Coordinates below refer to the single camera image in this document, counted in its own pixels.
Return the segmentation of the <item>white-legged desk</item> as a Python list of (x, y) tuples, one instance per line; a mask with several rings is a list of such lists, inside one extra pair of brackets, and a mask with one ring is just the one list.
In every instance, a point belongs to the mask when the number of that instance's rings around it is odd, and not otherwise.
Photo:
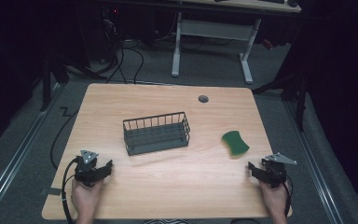
[[(251, 12), (290, 13), (298, 14), (301, 7), (296, 0), (178, 0), (180, 7), (195, 6), (215, 7), (216, 9), (246, 9)], [(247, 45), (239, 54), (242, 73), (247, 84), (253, 83), (253, 77), (248, 64), (248, 57), (261, 23), (257, 16), (251, 24), (234, 24), (222, 21), (206, 21), (205, 19), (184, 19), (182, 13), (176, 16), (175, 48), (172, 60), (172, 76), (180, 74), (181, 38), (183, 35), (220, 38), (226, 40), (245, 41)]]

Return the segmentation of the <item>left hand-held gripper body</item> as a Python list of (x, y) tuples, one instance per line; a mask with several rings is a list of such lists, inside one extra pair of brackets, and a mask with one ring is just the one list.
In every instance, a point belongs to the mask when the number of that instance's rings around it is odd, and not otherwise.
[(76, 181), (91, 188), (96, 182), (103, 178), (102, 170), (96, 168), (98, 156), (98, 153), (91, 152), (86, 149), (80, 150), (80, 157), (77, 160), (77, 166), (75, 169)]

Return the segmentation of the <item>metal floor rail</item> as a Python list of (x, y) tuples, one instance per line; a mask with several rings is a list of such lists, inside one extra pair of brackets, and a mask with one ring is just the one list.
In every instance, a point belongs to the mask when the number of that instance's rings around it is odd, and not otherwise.
[(25, 157), (29, 153), (32, 144), (34, 143), (35, 136), (38, 134), (42, 123), (44, 122), (52, 104), (60, 96), (65, 86), (63, 84), (56, 83), (51, 91), (51, 102), (43, 109), (39, 110), (37, 116), (34, 118), (30, 128), (21, 140), (21, 143), (17, 147), (16, 151), (12, 155), (10, 161), (5, 166), (2, 174), (0, 174), (0, 202), (4, 197), (7, 189), (9, 188), (15, 175), (21, 168)]
[(308, 166), (310, 176), (314, 183), (314, 186), (318, 192), (319, 198), (323, 204), (324, 210), (330, 220), (331, 224), (343, 224), (341, 214), (337, 209), (336, 202), (333, 198), (332, 192), (324, 180), (321, 169), (315, 160), (315, 157), (311, 151), (310, 143), (307, 136), (299, 129), (296, 123), (296, 111), (295, 107), (291, 103), (283, 103), (283, 106), (290, 117), (291, 123), (296, 130), (296, 135), (301, 144), (301, 150), (305, 157), (305, 163)]

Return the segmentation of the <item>grey tape strip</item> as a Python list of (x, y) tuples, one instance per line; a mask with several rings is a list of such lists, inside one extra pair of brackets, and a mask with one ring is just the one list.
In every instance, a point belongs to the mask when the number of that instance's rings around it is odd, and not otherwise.
[(47, 196), (47, 195), (56, 195), (59, 196), (62, 193), (60, 189), (56, 188), (42, 188), (39, 192), (40, 195)]

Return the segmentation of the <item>person's patterned clothing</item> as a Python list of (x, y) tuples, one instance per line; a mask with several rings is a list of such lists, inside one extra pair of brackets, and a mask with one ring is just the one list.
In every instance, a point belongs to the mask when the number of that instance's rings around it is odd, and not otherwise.
[(143, 224), (191, 224), (183, 219), (152, 219), (144, 222)]

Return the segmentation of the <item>person's left hand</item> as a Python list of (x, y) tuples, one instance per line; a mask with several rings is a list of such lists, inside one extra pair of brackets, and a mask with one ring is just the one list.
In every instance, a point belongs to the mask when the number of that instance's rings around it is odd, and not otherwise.
[(76, 224), (93, 224), (102, 188), (102, 180), (93, 187), (87, 187), (75, 179), (72, 181), (71, 200), (77, 211)]

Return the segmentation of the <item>black metal stand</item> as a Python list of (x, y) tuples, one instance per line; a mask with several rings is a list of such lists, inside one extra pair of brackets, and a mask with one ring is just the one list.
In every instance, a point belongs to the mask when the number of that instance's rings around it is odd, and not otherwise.
[(43, 61), (43, 94), (42, 94), (42, 107), (41, 110), (45, 111), (52, 98), (51, 79), (55, 80), (59, 84), (66, 84), (69, 81), (69, 76), (66, 72), (64, 58), (56, 50), (50, 50)]
[(306, 109), (306, 92), (308, 84), (308, 72), (306, 66), (293, 68), (291, 72), (280, 71), (278, 76), (270, 83), (252, 90), (253, 94), (260, 94), (267, 90), (282, 89), (283, 101), (295, 101), (295, 122), (297, 128), (303, 132), (303, 118)]

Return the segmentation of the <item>green sponge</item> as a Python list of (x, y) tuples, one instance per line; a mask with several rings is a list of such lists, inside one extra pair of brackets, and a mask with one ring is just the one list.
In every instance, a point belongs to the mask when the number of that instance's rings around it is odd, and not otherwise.
[(222, 136), (222, 141), (227, 146), (229, 154), (238, 157), (249, 150), (249, 146), (241, 138), (239, 131), (230, 131)]

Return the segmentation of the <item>person's right hand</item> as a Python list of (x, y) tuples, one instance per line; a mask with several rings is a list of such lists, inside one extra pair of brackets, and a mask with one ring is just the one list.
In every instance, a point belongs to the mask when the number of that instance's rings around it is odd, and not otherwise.
[(288, 199), (286, 184), (280, 184), (279, 187), (273, 189), (270, 184), (260, 181), (265, 206), (273, 224), (288, 224), (286, 210), (286, 201)]

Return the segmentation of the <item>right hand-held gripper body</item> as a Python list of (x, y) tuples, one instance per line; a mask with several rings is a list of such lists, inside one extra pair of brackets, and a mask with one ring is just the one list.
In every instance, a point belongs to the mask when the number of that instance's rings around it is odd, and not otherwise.
[(286, 181), (287, 172), (285, 165), (297, 165), (297, 161), (277, 152), (272, 155), (267, 155), (261, 160), (261, 164), (264, 166), (262, 181), (270, 184), (271, 187), (275, 189)]

